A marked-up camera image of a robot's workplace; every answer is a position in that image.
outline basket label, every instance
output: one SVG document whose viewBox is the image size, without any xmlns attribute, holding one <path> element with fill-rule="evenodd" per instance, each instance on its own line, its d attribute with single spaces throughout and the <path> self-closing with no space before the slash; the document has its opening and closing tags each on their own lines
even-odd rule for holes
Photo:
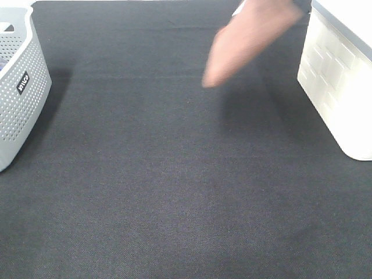
<svg viewBox="0 0 372 279">
<path fill-rule="evenodd" d="M 19 81 L 17 85 L 17 90 L 18 90 L 19 95 L 22 95 L 29 81 L 30 81 L 30 76 L 25 71 L 23 74 L 23 77 L 21 78 L 21 80 Z"/>
</svg>

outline dark gray tablecloth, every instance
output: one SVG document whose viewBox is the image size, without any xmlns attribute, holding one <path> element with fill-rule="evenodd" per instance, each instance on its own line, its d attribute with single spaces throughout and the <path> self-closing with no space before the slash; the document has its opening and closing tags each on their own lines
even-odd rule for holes
<svg viewBox="0 0 372 279">
<path fill-rule="evenodd" d="M 53 86 L 0 174 L 0 278 L 370 278 L 372 164 L 296 81 L 308 16 L 201 88 L 237 3 L 34 5 Z"/>
</svg>

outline perforated basket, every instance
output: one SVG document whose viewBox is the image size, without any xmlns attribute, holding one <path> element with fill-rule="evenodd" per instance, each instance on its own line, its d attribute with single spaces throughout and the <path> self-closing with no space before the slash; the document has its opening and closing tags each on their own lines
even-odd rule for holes
<svg viewBox="0 0 372 279">
<path fill-rule="evenodd" d="M 31 18 L 32 7 L 0 6 L 0 171 L 10 165 L 32 130 L 51 78 Z"/>
</svg>

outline white plastic container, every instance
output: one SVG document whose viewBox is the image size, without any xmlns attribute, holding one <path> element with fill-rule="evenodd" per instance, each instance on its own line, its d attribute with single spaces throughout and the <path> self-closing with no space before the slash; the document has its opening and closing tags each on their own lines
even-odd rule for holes
<svg viewBox="0 0 372 279">
<path fill-rule="evenodd" d="M 22 147 L 47 99 L 51 78 L 31 18 L 32 7 L 0 4 L 0 171 Z"/>
<path fill-rule="evenodd" d="M 298 81 L 341 149 L 356 160 L 372 160 L 371 59 L 371 46 L 313 0 Z"/>
</svg>

